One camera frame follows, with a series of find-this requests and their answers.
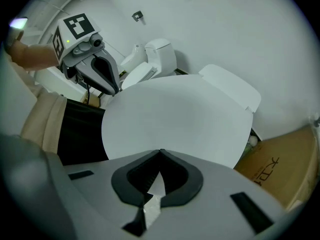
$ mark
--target white wall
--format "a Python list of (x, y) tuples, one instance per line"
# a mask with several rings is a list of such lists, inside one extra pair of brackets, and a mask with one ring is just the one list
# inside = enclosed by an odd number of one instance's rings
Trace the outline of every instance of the white wall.
[[(255, 87), (262, 102), (253, 128), (263, 139), (294, 131), (320, 111), (319, 44), (291, 0), (110, 1), (145, 42), (169, 39), (180, 69), (216, 64)], [(135, 22), (139, 10), (144, 21)]]

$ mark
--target black slot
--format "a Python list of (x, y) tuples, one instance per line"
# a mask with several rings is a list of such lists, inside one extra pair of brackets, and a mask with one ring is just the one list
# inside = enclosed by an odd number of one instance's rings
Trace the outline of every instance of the black slot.
[(119, 92), (119, 87), (116, 83), (116, 79), (108, 60), (103, 57), (97, 57), (91, 61), (92, 69), (105, 80), (114, 90), (115, 94)]
[(256, 234), (259, 234), (273, 224), (246, 193), (232, 194), (230, 197)]
[(164, 149), (154, 150), (118, 168), (112, 175), (111, 184), (122, 202), (141, 208), (159, 172), (166, 194), (161, 199), (161, 208), (187, 204), (203, 186), (204, 178), (198, 168)]
[(84, 171), (80, 171), (80, 172), (76, 172), (76, 173), (71, 173), (69, 174), (69, 178), (70, 180), (77, 180), (77, 179), (81, 179), (90, 175), (93, 175), (94, 173), (90, 170), (84, 170)]

